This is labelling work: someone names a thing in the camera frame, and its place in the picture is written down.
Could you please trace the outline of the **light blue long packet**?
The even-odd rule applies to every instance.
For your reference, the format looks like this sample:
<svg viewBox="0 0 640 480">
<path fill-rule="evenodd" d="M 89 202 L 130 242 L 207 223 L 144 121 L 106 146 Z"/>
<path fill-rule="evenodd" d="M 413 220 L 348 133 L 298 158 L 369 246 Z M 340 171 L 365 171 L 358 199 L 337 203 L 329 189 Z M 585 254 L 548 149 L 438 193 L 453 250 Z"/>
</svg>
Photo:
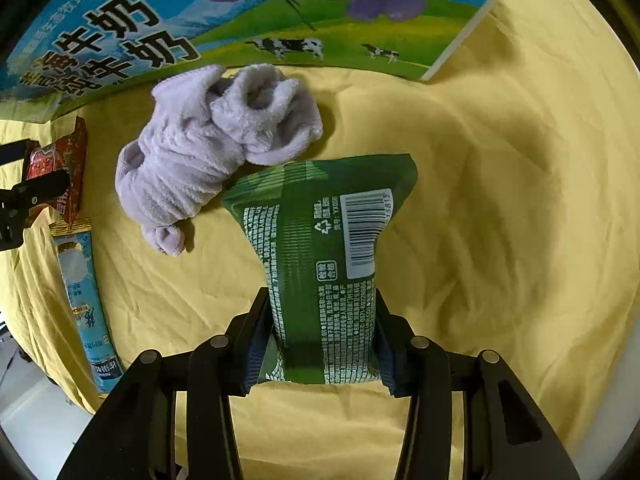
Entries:
<svg viewBox="0 0 640 480">
<path fill-rule="evenodd" d="M 124 374 L 102 309 L 93 262 L 91 224 L 64 221 L 49 226 L 78 335 L 99 394 L 110 393 Z"/>
</svg>

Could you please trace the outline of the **lilac fluffy towel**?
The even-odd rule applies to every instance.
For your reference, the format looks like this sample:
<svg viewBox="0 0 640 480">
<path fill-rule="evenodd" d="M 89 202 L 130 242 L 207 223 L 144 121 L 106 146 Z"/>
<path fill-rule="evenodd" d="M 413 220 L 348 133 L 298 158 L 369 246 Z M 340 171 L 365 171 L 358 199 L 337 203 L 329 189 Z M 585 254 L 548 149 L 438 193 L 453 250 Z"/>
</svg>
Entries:
<svg viewBox="0 0 640 480">
<path fill-rule="evenodd" d="M 244 164 L 285 164 L 323 134 L 306 84 L 270 64 L 233 75 L 222 65 L 189 70 L 157 84 L 152 97 L 149 122 L 119 152 L 115 190 L 146 242 L 174 257 L 186 242 L 180 222 Z"/>
</svg>

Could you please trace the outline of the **cardboard box with milk print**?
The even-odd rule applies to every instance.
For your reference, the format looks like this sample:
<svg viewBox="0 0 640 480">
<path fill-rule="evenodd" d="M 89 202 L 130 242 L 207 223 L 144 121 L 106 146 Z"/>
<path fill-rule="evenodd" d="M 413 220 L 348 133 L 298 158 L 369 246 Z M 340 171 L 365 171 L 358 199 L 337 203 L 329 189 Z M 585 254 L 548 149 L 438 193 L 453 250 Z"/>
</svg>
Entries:
<svg viewBox="0 0 640 480">
<path fill-rule="evenodd" d="M 496 0 L 1 0 L 1 115 L 48 122 L 194 68 L 435 75 Z"/>
</svg>

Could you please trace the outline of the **green snack packet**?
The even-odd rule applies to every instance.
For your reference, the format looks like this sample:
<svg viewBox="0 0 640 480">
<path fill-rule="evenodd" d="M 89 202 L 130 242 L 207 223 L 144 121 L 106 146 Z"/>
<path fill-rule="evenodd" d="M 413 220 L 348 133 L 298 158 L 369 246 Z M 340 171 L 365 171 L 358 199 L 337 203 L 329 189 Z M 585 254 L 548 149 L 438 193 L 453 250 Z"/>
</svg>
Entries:
<svg viewBox="0 0 640 480">
<path fill-rule="evenodd" d="M 375 248 L 416 185 L 408 154 L 290 162 L 224 192 L 265 269 L 273 329 L 260 377 L 311 385 L 378 378 Z"/>
</svg>

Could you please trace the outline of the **red snack packet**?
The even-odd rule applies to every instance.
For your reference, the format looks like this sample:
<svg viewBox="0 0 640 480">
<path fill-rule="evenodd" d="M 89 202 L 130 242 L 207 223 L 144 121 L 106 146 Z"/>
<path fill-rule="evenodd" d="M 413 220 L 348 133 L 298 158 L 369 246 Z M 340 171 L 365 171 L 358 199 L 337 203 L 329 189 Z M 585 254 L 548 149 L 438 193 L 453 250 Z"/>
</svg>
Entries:
<svg viewBox="0 0 640 480">
<path fill-rule="evenodd" d="M 26 220 L 31 226 L 40 212 L 52 208 L 67 224 L 72 224 L 80 209 L 82 179 L 87 153 L 88 134 L 85 121 L 77 117 L 74 131 L 46 145 L 32 148 L 23 165 L 23 180 L 42 179 L 49 174 L 67 174 L 66 189 L 49 181 L 36 194 L 38 203 L 32 205 Z"/>
</svg>

